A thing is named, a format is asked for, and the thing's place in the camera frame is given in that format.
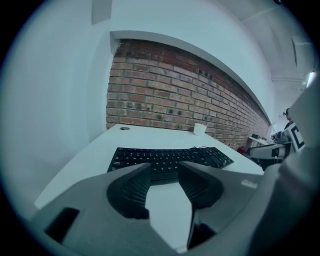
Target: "red brick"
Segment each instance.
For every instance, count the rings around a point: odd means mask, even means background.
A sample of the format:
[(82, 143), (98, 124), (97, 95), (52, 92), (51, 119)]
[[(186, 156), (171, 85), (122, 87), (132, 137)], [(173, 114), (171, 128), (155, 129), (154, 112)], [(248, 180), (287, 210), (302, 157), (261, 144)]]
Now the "red brick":
[(176, 53), (172, 52), (172, 51), (165, 50), (163, 53), (163, 56), (174, 59), (176, 57)]
[(125, 57), (114, 57), (113, 62), (126, 62)]
[(162, 76), (167, 76), (167, 77), (176, 78), (176, 79), (179, 77), (178, 73), (175, 73), (166, 69), (162, 69), (159, 67), (151, 67), (150, 73), (159, 74)]
[(204, 77), (204, 76), (202, 76), (202, 75), (199, 75), (199, 80), (202, 81), (202, 82), (204, 82), (204, 83), (206, 83), (206, 84), (209, 83), (208, 78), (206, 78), (206, 77)]
[(121, 85), (109, 84), (108, 92), (121, 92)]
[(106, 122), (107, 123), (119, 123), (119, 117), (117, 116), (107, 116), (106, 117)]
[(167, 112), (167, 108), (165, 106), (157, 106), (153, 105), (152, 107), (153, 112), (165, 114)]
[(192, 126), (187, 124), (180, 124), (180, 123), (165, 123), (165, 128), (167, 129), (175, 129), (175, 130), (182, 130), (182, 131), (191, 131)]
[(171, 115), (152, 113), (152, 112), (144, 112), (143, 118), (166, 121), (166, 122), (172, 122), (173, 120), (173, 117)]
[(206, 103), (206, 104), (205, 104), (205, 108), (206, 108), (206, 109), (213, 110), (213, 111), (215, 111), (215, 112), (221, 112), (221, 107), (212, 105), (212, 104), (210, 104), (210, 103)]
[(125, 93), (131, 93), (131, 94), (142, 94), (142, 95), (148, 95), (151, 96), (153, 94), (152, 89), (143, 88), (143, 87), (134, 87), (134, 86), (122, 86), (122, 91)]
[(150, 66), (135, 64), (133, 67), (133, 70), (142, 71), (142, 72), (149, 72)]
[(146, 80), (131, 79), (131, 84), (133, 86), (146, 87), (147, 81)]
[(209, 102), (209, 103), (211, 102), (211, 98), (204, 96), (202, 94), (196, 93), (196, 92), (193, 92), (191, 96), (192, 96), (192, 98), (195, 98), (195, 99), (203, 101), (203, 102)]
[(217, 115), (216, 115), (216, 117), (217, 118), (221, 118), (221, 119), (228, 119), (228, 117), (225, 115), (225, 114), (221, 114), (221, 113), (218, 113)]
[(125, 107), (125, 103), (123, 101), (112, 101), (112, 100), (108, 100), (107, 101), (107, 107), (108, 108), (119, 108), (122, 109)]
[(200, 100), (196, 100), (194, 104), (201, 108), (204, 108), (206, 106), (206, 103)]
[(192, 105), (195, 104), (195, 100), (193, 98), (184, 97), (182, 95), (178, 95), (174, 93), (170, 93), (169, 99), (177, 102), (192, 104)]
[(174, 70), (174, 66), (173, 65), (170, 65), (170, 64), (167, 64), (167, 63), (164, 63), (164, 62), (159, 62), (159, 67), (163, 68), (163, 69), (166, 69), (166, 70)]
[(178, 73), (181, 73), (183, 75), (186, 75), (186, 76), (189, 76), (189, 77), (193, 77), (193, 78), (196, 78), (196, 79), (198, 79), (198, 76), (199, 76), (195, 72), (189, 71), (187, 69), (184, 69), (184, 68), (181, 68), (181, 67), (178, 67), (178, 66), (173, 67), (173, 70), (178, 72)]
[(219, 102), (219, 107), (221, 107), (221, 108), (223, 108), (225, 110), (229, 110), (229, 111), (231, 110), (231, 107), (229, 105), (227, 105), (227, 104), (224, 104), (223, 102)]
[(173, 115), (184, 117), (184, 118), (192, 118), (192, 115), (193, 115), (192, 112), (183, 111), (183, 110), (179, 110), (179, 109), (169, 109), (168, 114), (171, 114), (170, 110), (172, 110)]
[(165, 122), (161, 122), (161, 121), (150, 121), (150, 127), (164, 128), (164, 127), (165, 127)]
[(128, 101), (129, 95), (127, 93), (122, 92), (108, 92), (106, 98), (108, 100)]
[(226, 98), (223, 98), (223, 100), (222, 100), (222, 102), (224, 103), (224, 104), (227, 104), (227, 105), (229, 105), (229, 100), (227, 100)]
[(181, 66), (182, 63), (183, 63), (182, 61), (180, 61), (178, 59), (168, 58), (168, 57), (165, 57), (165, 56), (163, 56), (162, 61), (165, 62), (165, 63), (169, 63), (171, 65), (174, 65), (174, 66)]
[(214, 111), (210, 110), (209, 116), (216, 117), (217, 116), (217, 112), (214, 112)]
[(156, 104), (164, 107), (174, 108), (175, 102), (171, 100), (161, 99), (161, 98), (154, 98), (154, 97), (146, 97), (146, 103)]
[(228, 95), (228, 94), (226, 94), (226, 93), (224, 93), (224, 92), (221, 92), (221, 94), (220, 94), (222, 97), (224, 97), (225, 99), (227, 99), (228, 101), (232, 101), (232, 98)]
[(130, 63), (112, 63), (112, 69), (114, 70), (132, 70), (133, 65)]
[(135, 71), (125, 71), (123, 76), (128, 78), (139, 78), (147, 80), (156, 80), (156, 76), (150, 73), (135, 72)]
[(217, 84), (218, 85), (218, 89), (220, 90), (220, 91), (224, 91), (225, 90), (225, 88), (223, 87), (223, 86), (221, 86), (220, 84)]
[(150, 59), (143, 59), (143, 58), (128, 58), (128, 63), (136, 63), (136, 64), (142, 64), (142, 65), (149, 65), (149, 66), (157, 66), (158, 62), (155, 60)]
[(132, 101), (132, 102), (145, 102), (145, 100), (146, 100), (146, 96), (138, 95), (138, 94), (136, 94), (136, 95), (131, 94), (129, 96), (129, 98), (130, 98), (130, 101)]
[(156, 81), (149, 81), (148, 82), (148, 87), (154, 88), (154, 89), (158, 89), (158, 90), (164, 90), (164, 91), (168, 91), (168, 92), (173, 92), (173, 93), (178, 92), (178, 88), (177, 87), (172, 86), (170, 84), (156, 82)]
[(215, 100), (214, 98), (212, 98), (212, 99), (211, 99), (211, 103), (212, 103), (213, 105), (219, 106), (220, 101), (217, 101), (217, 100)]
[(172, 122), (178, 123), (178, 124), (185, 124), (186, 123), (186, 118), (185, 117), (180, 117), (180, 116), (173, 116), (172, 117)]
[(204, 118), (204, 115), (199, 113), (193, 113), (193, 118), (202, 120)]
[(135, 110), (150, 111), (151, 108), (152, 108), (152, 105), (150, 105), (150, 104), (145, 104), (145, 103), (140, 103), (140, 102), (135, 102), (132, 107), (133, 107), (133, 109), (135, 109)]
[(182, 63), (180, 65), (180, 67), (186, 69), (186, 70), (190, 70), (192, 72), (194, 72), (195, 74), (197, 73), (197, 67), (193, 66), (193, 65), (190, 65), (188, 63)]
[(182, 110), (188, 110), (188, 104), (177, 102), (176, 103), (176, 108), (177, 109), (182, 109)]
[(116, 125), (116, 123), (110, 123), (110, 122), (108, 122), (108, 123), (105, 124), (105, 128), (106, 128), (107, 130), (109, 130), (110, 128), (112, 128), (112, 127), (115, 126), (115, 125)]
[(133, 126), (149, 126), (149, 120), (140, 119), (140, 118), (120, 117), (119, 122), (121, 124), (133, 125)]
[(123, 77), (110, 77), (109, 84), (120, 84), (120, 85), (128, 85), (130, 83), (129, 78)]
[(137, 110), (127, 110), (126, 115), (129, 118), (142, 118), (142, 111)]
[(186, 123), (187, 125), (192, 125), (192, 126), (193, 126), (193, 125), (195, 125), (196, 122), (198, 122), (198, 120), (187, 119), (185, 123)]
[(230, 91), (224, 88), (224, 93), (230, 95)]
[(125, 116), (126, 110), (118, 108), (107, 108), (106, 114), (110, 116)]
[(174, 86), (182, 87), (182, 88), (184, 88), (184, 89), (188, 89), (188, 90), (191, 90), (191, 91), (194, 91), (194, 92), (197, 91), (197, 87), (194, 86), (194, 85), (191, 84), (191, 83), (183, 82), (183, 81), (176, 80), (176, 79), (172, 79), (172, 80), (171, 80), (171, 83), (172, 83)]
[(209, 115), (209, 110), (208, 109), (201, 108), (201, 107), (198, 107), (198, 106), (190, 105), (189, 106), (189, 110), (192, 111), (192, 112), (197, 112), (197, 113), (200, 113), (200, 114)]
[(118, 69), (110, 70), (110, 77), (122, 77), (123, 76), (122, 74), (123, 74), (122, 70), (118, 70)]
[(155, 97), (160, 97), (160, 98), (168, 99), (170, 93), (169, 93), (169, 92), (166, 92), (166, 91), (161, 91), (161, 90), (154, 90), (153, 95), (154, 95)]
[(166, 76), (162, 76), (162, 75), (157, 76), (157, 81), (159, 81), (161, 83), (169, 84), (169, 85), (171, 84), (171, 78), (166, 77)]
[(209, 133), (209, 134), (215, 134), (216, 133), (216, 129), (215, 128), (207, 128), (205, 130), (206, 133)]
[(185, 81), (185, 82), (187, 82), (189, 84), (192, 84), (193, 78), (189, 77), (189, 76), (186, 76), (184, 74), (180, 74), (180, 80)]
[(203, 82), (201, 82), (199, 80), (196, 80), (196, 79), (193, 79), (193, 84), (198, 86), (198, 87), (204, 88), (204, 89), (206, 89), (208, 91), (212, 91), (213, 90), (212, 86), (210, 86), (210, 85), (208, 85), (206, 83), (203, 83)]
[(190, 92), (189, 90), (185, 90), (185, 89), (181, 89), (181, 88), (179, 88), (179, 90), (178, 90), (178, 94), (181, 94), (181, 95), (183, 95), (183, 96), (190, 97), (191, 92)]
[(207, 93), (208, 93), (207, 90), (202, 89), (202, 88), (200, 88), (200, 87), (198, 87), (196, 90), (197, 90), (198, 93), (203, 94), (203, 95), (207, 95)]

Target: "white cup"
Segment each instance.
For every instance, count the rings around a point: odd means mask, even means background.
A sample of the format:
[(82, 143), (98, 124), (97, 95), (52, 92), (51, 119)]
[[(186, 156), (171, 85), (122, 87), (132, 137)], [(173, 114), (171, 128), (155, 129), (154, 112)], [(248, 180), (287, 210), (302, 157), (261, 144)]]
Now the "white cup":
[(198, 136), (203, 136), (206, 132), (207, 126), (201, 123), (195, 123), (193, 133)]

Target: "white desk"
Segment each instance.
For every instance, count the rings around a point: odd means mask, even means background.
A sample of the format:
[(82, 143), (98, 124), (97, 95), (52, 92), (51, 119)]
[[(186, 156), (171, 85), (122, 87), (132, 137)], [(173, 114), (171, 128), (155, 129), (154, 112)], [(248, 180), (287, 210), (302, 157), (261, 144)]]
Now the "white desk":
[[(217, 147), (234, 163), (225, 169), (239, 173), (263, 175), (254, 162), (237, 153), (218, 140), (208, 136), (196, 136), (189, 131), (117, 124), (76, 155), (46, 186), (35, 201), (40, 209), (75, 183), (108, 170), (116, 149), (189, 149), (192, 147)], [(179, 183), (151, 186), (146, 197), (150, 212), (150, 224), (174, 249), (186, 245), (191, 204)]]
[(259, 139), (253, 138), (253, 137), (248, 137), (248, 138), (254, 142), (257, 142), (257, 145), (255, 147), (260, 146), (260, 145), (270, 145), (267, 141), (260, 139), (260, 138)]

